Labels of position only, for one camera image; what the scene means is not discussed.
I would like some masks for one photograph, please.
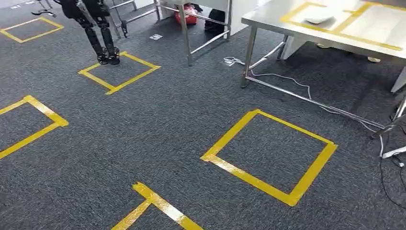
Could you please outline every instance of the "table top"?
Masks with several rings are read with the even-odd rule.
[[[315,7],[337,11],[312,24],[305,18]],[[375,58],[406,59],[405,0],[271,0],[242,23]]]

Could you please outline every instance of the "black bag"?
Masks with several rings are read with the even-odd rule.
[[[219,21],[219,22],[225,22],[226,21],[226,12],[213,9],[209,14],[209,18]],[[211,21],[206,21],[206,23],[204,25],[205,31],[214,33],[214,34],[221,34],[222,32],[224,32],[224,28],[225,28],[224,25],[220,25],[218,23],[214,23]]]

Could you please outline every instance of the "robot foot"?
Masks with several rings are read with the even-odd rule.
[[[120,64],[120,50],[118,48],[114,48],[114,54],[109,55],[108,61],[110,65]]]

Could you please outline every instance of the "cable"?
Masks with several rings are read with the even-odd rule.
[[[296,81],[296,79],[294,79],[294,78],[289,78],[289,77],[285,77],[285,76],[282,76],[282,75],[279,75],[279,74],[274,74],[274,73],[255,74],[253,70],[251,70],[251,73],[252,73],[252,75],[254,75],[254,76],[256,76],[256,77],[260,77],[260,76],[277,76],[277,77],[280,77],[280,78],[290,79],[290,80],[294,81],[297,85],[306,87],[306,88],[307,88],[307,94],[308,94],[308,96],[309,96],[308,98],[309,98],[310,100],[312,100],[312,95],[311,95],[311,93],[310,93],[310,86],[300,84],[300,83],[299,83],[298,81]],[[324,109],[325,111],[331,113],[331,114],[340,114],[340,113],[337,113],[337,112],[330,111],[330,110],[328,110],[328,109],[326,109],[326,108],[324,108],[324,107],[321,107],[321,106],[319,106],[319,107],[320,107],[321,109]],[[367,130],[376,133],[375,130],[369,128],[369,127],[368,127],[365,123],[363,123],[362,121],[358,121],[358,122],[360,122],[361,125],[363,125]]]
[[[403,187],[405,188],[405,191],[406,191],[406,183],[405,183],[405,180],[403,179],[402,172],[403,172],[403,168],[400,169],[400,180],[402,181]]]
[[[380,161],[380,163],[379,163],[379,168],[381,169],[381,182],[382,182],[383,191],[385,192],[386,197],[387,197],[392,203],[394,203],[394,204],[397,205],[398,207],[400,207],[400,208],[406,210],[406,207],[404,207],[404,206],[402,206],[401,204],[395,202],[395,201],[389,196],[389,194],[388,194],[388,192],[387,192],[387,190],[386,190],[385,183],[383,182],[382,160],[383,160],[383,159],[382,159],[382,157],[381,157],[381,161]]]
[[[241,64],[241,65],[245,65],[244,62],[242,62],[240,59],[235,58],[235,57],[225,57],[225,58],[224,58],[224,61],[232,61],[232,62],[234,62],[234,63],[238,63],[238,64]],[[285,77],[285,76],[282,76],[282,75],[279,75],[279,74],[274,74],[274,73],[255,74],[253,70],[251,70],[251,73],[252,73],[252,75],[254,75],[255,77],[260,77],[260,76],[277,76],[277,77],[280,77],[280,78],[285,78],[285,79],[292,80],[292,81],[293,81],[294,83],[296,83],[297,85],[306,87],[306,88],[307,88],[307,95],[308,95],[308,98],[309,98],[310,100],[312,100],[312,95],[311,95],[311,93],[310,93],[310,86],[304,85],[304,84],[300,84],[300,83],[299,83],[298,81],[296,81],[296,79],[294,79],[294,78]],[[326,109],[326,108],[324,108],[324,107],[321,107],[321,106],[319,106],[319,107],[320,107],[321,109],[324,109],[325,111],[331,113],[331,114],[340,114],[340,113],[337,113],[337,112],[330,111],[330,110],[328,110],[328,109]],[[368,127],[365,123],[363,123],[362,121],[358,121],[358,122],[360,122],[367,130],[376,133],[375,130],[369,128],[369,127]]]
[[[239,64],[241,64],[241,65],[245,65],[244,62],[242,62],[240,59],[235,58],[235,57],[225,57],[225,58],[224,58],[224,61],[232,61],[232,62],[235,62],[235,63],[239,63]],[[310,86],[304,85],[304,84],[300,84],[300,83],[299,83],[298,81],[296,81],[296,79],[294,79],[294,78],[289,78],[289,77],[285,77],[285,76],[282,76],[282,75],[279,75],[279,74],[274,74],[274,73],[255,74],[253,70],[251,70],[251,73],[252,73],[252,75],[254,75],[254,76],[256,76],[256,77],[260,77],[260,76],[277,76],[277,77],[280,77],[280,78],[290,79],[290,80],[292,80],[294,83],[296,83],[297,85],[300,85],[300,86],[302,86],[302,87],[306,87],[306,88],[307,88],[308,98],[309,98],[310,100],[312,100],[312,95],[311,95],[311,93],[310,93]],[[329,113],[332,113],[332,114],[340,114],[340,113],[337,113],[337,112],[330,111],[330,110],[328,110],[328,109],[326,109],[326,108],[324,108],[324,107],[321,107],[321,106],[319,106],[319,107],[322,108],[322,109],[324,109],[325,111],[327,111],[327,112],[329,112]],[[372,132],[376,133],[375,130],[373,130],[373,129],[371,129],[370,127],[368,127],[364,122],[362,122],[362,121],[358,121],[358,122],[360,122],[360,123],[361,123],[366,129],[368,129],[369,131],[372,131]],[[398,207],[400,207],[400,208],[406,210],[406,207],[404,207],[404,206],[402,206],[401,204],[395,202],[395,201],[389,196],[389,194],[388,194],[388,192],[387,192],[387,190],[386,190],[385,184],[384,184],[384,182],[383,182],[383,170],[382,170],[382,160],[383,160],[382,155],[383,155],[383,150],[384,150],[384,144],[383,144],[382,135],[379,136],[379,141],[381,142],[381,150],[380,150],[380,152],[379,152],[379,157],[380,157],[379,168],[381,169],[381,182],[382,182],[383,191],[385,192],[386,197],[387,197],[392,203],[394,203],[394,204],[397,205]],[[394,158],[392,157],[392,158],[391,158],[392,163],[393,163],[395,166],[400,167],[400,172],[399,172],[399,173],[400,173],[400,179],[401,179],[401,181],[402,181],[402,185],[405,187],[405,190],[406,190],[406,183],[405,183],[405,181],[404,181],[404,179],[403,179],[403,177],[402,177],[402,171],[403,171],[404,165],[403,165],[403,166],[401,165],[401,164],[403,164],[403,163],[401,162],[401,160],[400,160],[398,157],[396,157],[396,159],[398,159],[399,164],[396,164],[396,163],[393,161],[393,159],[394,159]]]

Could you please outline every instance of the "yellow tape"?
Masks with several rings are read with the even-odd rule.
[[[30,38],[27,38],[27,39],[25,39],[25,40],[21,40],[21,39],[17,38],[16,36],[14,36],[14,35],[12,35],[12,34],[10,34],[9,32],[6,31],[6,30],[10,30],[10,29],[12,29],[12,28],[15,28],[15,27],[18,27],[18,26],[21,26],[21,25],[25,25],[25,24],[28,24],[28,23],[32,23],[32,22],[35,22],[35,21],[38,21],[38,20],[42,20],[42,21],[44,21],[44,22],[47,22],[47,23],[49,23],[49,24],[51,24],[51,25],[53,25],[53,26],[55,26],[55,27],[57,27],[57,28],[56,28],[56,29],[53,29],[53,30],[51,30],[51,31],[47,31],[47,32],[45,32],[45,33],[42,33],[42,34],[39,34],[39,35],[30,37]],[[55,22],[53,22],[53,21],[51,21],[51,20],[49,20],[49,19],[46,19],[46,18],[44,18],[44,17],[39,17],[39,18],[32,19],[32,20],[30,20],[30,21],[27,21],[27,22],[24,22],[24,23],[21,23],[21,24],[18,24],[18,25],[14,25],[14,26],[11,26],[11,27],[8,27],[8,28],[5,28],[5,29],[1,29],[1,30],[0,30],[0,33],[6,35],[7,37],[9,37],[9,38],[11,38],[11,39],[13,39],[13,40],[15,40],[15,41],[17,41],[17,42],[19,42],[19,43],[23,43],[23,42],[28,42],[28,41],[31,41],[31,40],[33,40],[33,39],[36,39],[36,38],[39,38],[39,37],[42,37],[42,36],[51,34],[51,33],[55,32],[55,31],[61,30],[61,29],[63,29],[63,28],[64,28],[64,26],[59,25],[59,24],[57,24],[57,23],[55,23]]]
[[[100,85],[106,87],[106,88],[109,89],[109,90],[115,89],[114,86],[110,85],[109,83],[103,81],[102,79],[100,79],[100,78],[94,76],[93,74],[91,74],[91,73],[89,73],[89,72],[86,72],[86,71],[81,70],[81,71],[79,71],[78,73],[85,75],[86,77],[92,79],[93,81],[99,83]]]
[[[252,120],[258,113],[259,109],[248,112],[243,116],[237,124],[235,124],[229,131],[224,134],[200,159],[210,161],[219,151],[221,151],[226,144],[234,138],[239,131],[244,128],[250,120]]]
[[[125,86],[127,86],[127,85],[133,83],[134,81],[139,80],[139,79],[142,78],[142,77],[145,77],[146,75],[148,75],[148,74],[154,72],[155,70],[157,70],[157,69],[159,69],[159,68],[161,68],[161,67],[160,67],[160,66],[154,67],[154,68],[152,68],[152,69],[150,69],[150,70],[147,70],[147,71],[143,72],[142,74],[140,74],[140,75],[138,75],[138,76],[135,76],[134,78],[132,78],[132,79],[130,79],[130,80],[124,82],[123,84],[114,87],[112,90],[108,91],[108,92],[106,93],[106,95],[111,95],[111,94],[113,94],[113,93],[119,91],[120,89],[124,88]]]
[[[47,18],[39,17],[39,19],[42,20],[42,21],[44,21],[44,22],[47,22],[47,23],[49,23],[49,24],[51,24],[51,25],[53,25],[53,26],[55,26],[55,27],[58,27],[59,29],[64,28],[63,25],[60,25],[60,24],[58,24],[58,23],[56,23],[56,22],[53,22],[53,21],[51,21],[51,20],[49,20],[49,19],[47,19]]]
[[[146,66],[149,66],[149,67],[151,67],[151,68],[160,67],[160,66],[156,66],[156,65],[154,65],[154,64],[151,64],[151,63],[149,63],[149,62],[147,62],[147,61],[144,61],[144,60],[142,60],[142,59],[139,59],[139,58],[137,58],[136,56],[132,56],[132,55],[128,54],[127,51],[121,52],[120,54],[123,55],[123,56],[126,56],[126,57],[128,57],[128,58],[130,58],[130,59],[132,59],[132,60],[134,60],[134,61],[136,61],[136,62],[139,62],[139,63],[141,63],[141,64],[144,64],[144,65],[146,65]]]
[[[10,153],[15,152],[19,150],[20,148],[28,145],[29,143],[35,141],[36,139],[42,137],[43,135],[47,134],[48,132],[54,130],[55,128],[59,127],[58,123],[53,123],[49,125],[48,127],[45,127],[44,129],[32,134],[31,136],[27,137],[26,139],[18,142],[17,144],[9,147],[8,149],[4,150],[3,152],[0,152],[0,159],[8,156]]]
[[[9,38],[11,38],[11,39],[13,39],[13,40],[15,40],[15,41],[17,41],[17,42],[19,42],[19,43],[23,43],[23,42],[24,42],[23,40],[17,38],[16,36],[10,34],[9,32],[7,32],[7,31],[5,31],[5,30],[0,30],[0,33],[6,35],[7,37],[9,37]]]
[[[124,219],[122,219],[112,230],[126,230],[145,212],[145,210],[151,205],[151,202],[145,200]]]
[[[24,22],[24,23],[20,23],[20,24],[18,24],[18,25],[10,26],[10,27],[5,28],[5,29],[2,29],[2,30],[10,30],[10,29],[15,28],[15,27],[18,27],[18,26],[20,26],[20,25],[25,25],[25,24],[32,23],[32,22],[35,22],[35,21],[38,21],[38,20],[40,20],[40,17],[39,17],[39,18],[36,18],[36,19],[32,19],[32,20],[26,21],[26,22]]]
[[[309,136],[311,136],[311,137],[313,137],[313,138],[316,138],[316,139],[318,139],[318,140],[320,140],[320,141],[322,141],[322,142],[324,142],[324,143],[327,143],[327,144],[334,144],[331,140],[327,140],[327,139],[325,139],[325,138],[323,138],[323,137],[321,137],[321,136],[319,136],[319,135],[317,135],[317,134],[314,134],[314,133],[312,133],[312,132],[307,131],[307,130],[304,129],[304,128],[300,128],[300,127],[295,126],[294,124],[291,124],[291,123],[289,123],[289,122],[287,122],[287,121],[284,121],[284,120],[282,120],[282,119],[279,119],[279,118],[277,118],[277,117],[275,117],[275,116],[272,116],[272,115],[270,115],[270,114],[264,113],[264,112],[261,111],[261,110],[258,110],[257,113],[258,113],[258,114],[261,114],[261,115],[263,115],[263,116],[266,116],[267,118],[270,118],[270,119],[272,119],[272,120],[275,120],[275,121],[277,121],[277,122],[279,122],[279,123],[282,123],[282,124],[284,124],[284,125],[286,125],[286,126],[288,126],[288,127],[291,127],[291,128],[293,128],[293,129],[296,129],[297,131],[300,131],[300,132],[302,132],[302,133],[306,133],[307,135],[309,135]]]
[[[326,147],[324,147],[323,151],[321,151],[319,156],[312,163],[309,169],[307,169],[306,173],[290,193],[292,200],[300,200],[336,149],[337,145],[334,144],[327,144]]]
[[[35,141],[36,139],[42,137],[43,135],[47,134],[48,132],[54,130],[55,128],[59,126],[67,126],[69,123],[61,118],[58,114],[56,114],[54,111],[50,110],[48,107],[46,107],[44,104],[39,102],[37,99],[34,97],[28,95],[25,96],[21,101],[16,102],[12,105],[9,105],[3,109],[0,109],[0,115],[6,112],[11,111],[12,109],[17,108],[18,106],[23,105],[24,103],[29,103],[32,106],[34,106],[36,109],[38,109],[41,113],[45,114],[47,117],[49,117],[51,120],[54,121],[53,124],[49,125],[48,127],[43,128],[42,130],[32,134],[31,136],[25,138],[24,140],[12,145],[11,147],[7,148],[6,150],[0,152],[0,159],[3,157],[6,157],[13,153],[14,151],[19,150],[20,148],[28,145],[30,142]]]
[[[99,83],[100,85],[106,87],[107,89],[110,90],[110,91],[108,91],[108,92],[106,93],[106,95],[111,95],[111,94],[113,94],[113,93],[119,91],[120,89],[124,88],[125,86],[127,86],[127,85],[133,83],[134,81],[137,81],[137,80],[139,80],[140,78],[142,78],[142,77],[144,77],[144,76],[146,76],[146,75],[148,75],[148,74],[154,72],[155,70],[161,68],[161,66],[156,66],[156,65],[151,64],[151,63],[149,63],[149,62],[147,62],[147,61],[144,61],[144,60],[139,59],[139,58],[137,58],[137,57],[135,57],[135,56],[132,56],[132,55],[128,54],[127,51],[121,52],[120,55],[121,55],[121,56],[128,57],[128,58],[130,58],[131,60],[134,60],[134,61],[139,62],[139,63],[141,63],[141,64],[144,64],[144,65],[146,65],[146,66],[149,66],[149,67],[151,67],[151,69],[149,69],[149,70],[147,70],[147,71],[145,71],[145,72],[143,72],[143,73],[141,73],[141,74],[139,74],[139,75],[137,75],[137,76],[131,78],[130,80],[128,80],[128,81],[126,81],[126,82],[124,82],[124,83],[122,83],[122,84],[120,84],[120,85],[118,85],[118,86],[113,86],[113,85],[111,85],[111,84],[109,84],[109,83],[103,81],[102,79],[100,79],[100,78],[94,76],[93,74],[89,73],[90,70],[99,67],[100,64],[95,64],[95,65],[92,65],[92,66],[90,66],[90,67],[87,67],[86,69],[83,69],[83,70],[79,71],[78,73],[79,73],[79,74],[83,74],[83,75],[85,75],[86,77],[92,79],[93,81]]]
[[[247,182],[250,185],[266,192],[267,194],[279,199],[280,201],[291,205],[292,201],[288,194],[282,192],[281,190],[263,182],[262,180],[252,176],[251,174],[237,168],[236,166],[226,162],[225,160],[213,156],[210,160],[211,163],[217,165],[218,167],[226,170],[227,172],[233,174],[234,176],[240,178],[241,180]]]
[[[140,195],[145,197],[148,202],[155,205],[163,213],[165,213],[172,220],[177,222],[186,230],[203,230],[199,225],[177,210],[174,206],[168,203],[166,200],[162,199],[158,194],[154,193],[145,184],[137,182],[133,185],[133,189],[136,190]]]
[[[239,131],[242,130],[253,118],[256,114],[261,114],[265,117],[268,117],[272,120],[275,120],[279,123],[282,123],[290,128],[303,132],[313,138],[316,138],[324,143],[327,143],[326,147],[321,151],[318,155],[316,160],[312,163],[309,167],[307,172],[303,175],[300,179],[299,183],[295,186],[290,194],[284,193],[279,189],[263,182],[262,180],[250,175],[249,173],[243,171],[235,167],[234,165],[226,162],[225,160],[217,157],[217,153],[221,151],[221,149],[233,138],[235,137]],[[275,116],[270,114],[264,113],[259,109],[254,111],[248,112],[244,117],[242,117],[237,124],[235,124],[229,131],[226,132],[224,136],[222,136],[200,159],[204,161],[210,161],[211,163],[219,166],[220,168],[226,170],[227,172],[233,174],[234,176],[240,178],[241,180],[249,183],[250,185],[264,191],[265,193],[273,196],[274,198],[290,205],[295,206],[297,202],[300,200],[302,195],[306,192],[309,188],[311,183],[317,177],[318,173],[321,171],[323,166],[326,164],[328,159],[331,157],[333,152],[336,150],[337,146],[330,140],[327,140],[317,134],[309,132],[303,128],[290,124],[284,120],[281,120]]]
[[[319,7],[325,7],[324,5],[320,5],[320,4],[317,4],[317,3],[305,2],[302,5],[300,5],[298,8],[296,8],[296,9],[288,12],[284,16],[282,16],[280,18],[280,20],[282,22],[285,22],[285,23],[290,23],[290,24],[293,24],[293,25],[296,25],[296,26],[307,28],[307,29],[316,30],[316,31],[320,31],[320,32],[323,32],[323,33],[328,33],[328,34],[332,34],[332,35],[336,35],[336,36],[345,37],[345,38],[348,38],[348,39],[352,39],[352,40],[359,41],[359,42],[364,42],[364,43],[374,45],[374,46],[381,46],[381,47],[384,47],[384,48],[397,50],[397,51],[402,51],[403,50],[403,48],[399,47],[399,46],[393,46],[393,45],[390,45],[390,44],[387,44],[387,43],[376,42],[376,41],[369,40],[369,39],[362,38],[362,37],[343,34],[342,31],[345,28],[347,28],[348,26],[350,26],[357,18],[359,18],[365,11],[367,11],[373,5],[380,5],[380,6],[384,6],[384,7],[388,7],[388,8],[392,8],[392,9],[397,9],[397,10],[402,10],[402,11],[406,11],[405,8],[391,6],[391,5],[384,5],[384,4],[380,4],[380,3],[376,3],[376,2],[365,2],[365,4],[362,5],[356,11],[344,10],[344,12],[349,12],[352,15],[349,18],[347,18],[343,23],[338,25],[334,30],[327,30],[327,29],[323,29],[323,28],[320,28],[320,27],[315,26],[315,25],[310,25],[310,24],[298,23],[298,22],[291,21],[291,19],[295,15],[297,15],[298,13],[300,13],[301,11],[303,11],[304,9],[306,9],[307,7],[309,7],[311,5],[319,6]]]
[[[355,11],[350,17],[348,17],[345,21],[343,21],[340,25],[338,25],[331,32],[335,33],[335,34],[340,33],[345,28],[347,28],[349,25],[351,25],[356,19],[358,19],[365,11],[367,11],[367,9],[369,9],[370,6],[371,5],[366,2],[357,11]]]
[[[24,97],[24,100],[26,102],[30,103],[32,106],[34,106],[39,111],[41,111],[41,113],[43,113],[47,117],[49,117],[49,119],[51,119],[54,122],[58,123],[60,126],[64,127],[64,126],[67,126],[69,124],[67,122],[67,120],[63,119],[61,116],[56,114],[54,111],[50,110],[48,107],[46,107],[44,104],[39,102],[34,97],[28,95],[28,96]]]
[[[3,113],[8,112],[8,111],[10,111],[10,110],[13,110],[13,109],[17,108],[18,106],[23,105],[23,104],[26,103],[26,102],[27,102],[26,100],[22,99],[22,100],[19,101],[19,102],[16,102],[16,103],[11,104],[11,105],[9,105],[9,106],[3,108],[3,109],[0,109],[0,115],[3,114]]]

